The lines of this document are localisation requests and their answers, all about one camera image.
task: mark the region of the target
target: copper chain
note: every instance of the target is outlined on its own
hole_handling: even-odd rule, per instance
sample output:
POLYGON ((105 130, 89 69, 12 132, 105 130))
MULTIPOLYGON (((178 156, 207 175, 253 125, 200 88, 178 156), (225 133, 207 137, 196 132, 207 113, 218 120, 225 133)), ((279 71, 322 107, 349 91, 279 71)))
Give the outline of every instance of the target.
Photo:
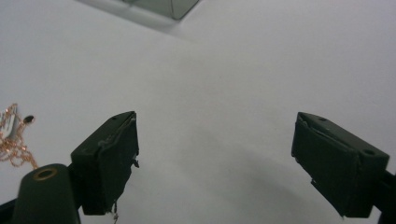
POLYGON ((3 134, 0 132, 0 161, 10 161, 11 165, 14 167, 20 167, 25 162, 30 162, 33 169, 37 169, 38 166, 35 162, 35 158, 27 149, 22 137, 24 129, 34 121, 34 117, 28 116, 25 119, 21 119, 16 112, 16 107, 17 104, 9 106, 2 122, 0 123, 0 128, 5 127, 6 120, 11 118, 13 115, 18 122, 18 127, 14 137, 3 137, 3 134))

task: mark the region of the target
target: rose gold necklace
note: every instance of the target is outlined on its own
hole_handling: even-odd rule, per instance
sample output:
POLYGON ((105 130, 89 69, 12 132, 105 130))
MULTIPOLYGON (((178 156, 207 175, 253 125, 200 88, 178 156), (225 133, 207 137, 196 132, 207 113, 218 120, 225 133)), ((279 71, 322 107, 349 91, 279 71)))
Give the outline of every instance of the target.
POLYGON ((24 119, 17 113, 17 104, 13 104, 6 111, 0 113, 0 161, 10 161, 14 167, 20 167, 25 162, 30 162, 33 169, 37 169, 37 163, 32 153, 23 142, 23 131, 29 124, 35 121, 30 115, 24 119), (15 135, 12 136, 14 119, 18 122, 15 135))

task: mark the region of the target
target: white surface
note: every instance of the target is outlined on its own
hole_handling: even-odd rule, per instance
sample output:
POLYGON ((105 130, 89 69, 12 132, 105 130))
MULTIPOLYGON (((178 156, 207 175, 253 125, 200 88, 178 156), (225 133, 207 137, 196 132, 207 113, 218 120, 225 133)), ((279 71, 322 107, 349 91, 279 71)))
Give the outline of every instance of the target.
MULTIPOLYGON (((141 168, 119 223, 376 223, 376 209, 341 219, 290 147, 309 112, 386 151, 396 171, 394 1, 201 0, 181 22, 128 10, 0 2, 0 109, 36 116, 24 137, 39 165, 69 164, 106 119, 134 110, 141 168)), ((0 164, 0 203, 29 170, 0 164)))

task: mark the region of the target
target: necklace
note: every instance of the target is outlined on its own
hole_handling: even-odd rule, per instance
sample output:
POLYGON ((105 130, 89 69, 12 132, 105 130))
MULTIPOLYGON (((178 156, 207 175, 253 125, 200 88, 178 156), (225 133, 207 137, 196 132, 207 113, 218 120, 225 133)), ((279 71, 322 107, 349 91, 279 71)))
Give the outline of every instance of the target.
POLYGON ((35 121, 35 117, 30 115, 21 119, 17 113, 17 106, 13 104, 0 113, 0 161, 9 161, 14 167, 30 162, 33 169, 36 169, 38 166, 35 158, 27 149, 22 137, 24 129, 35 121), (14 119, 17 120, 18 127, 16 127, 15 134, 12 134, 14 119))

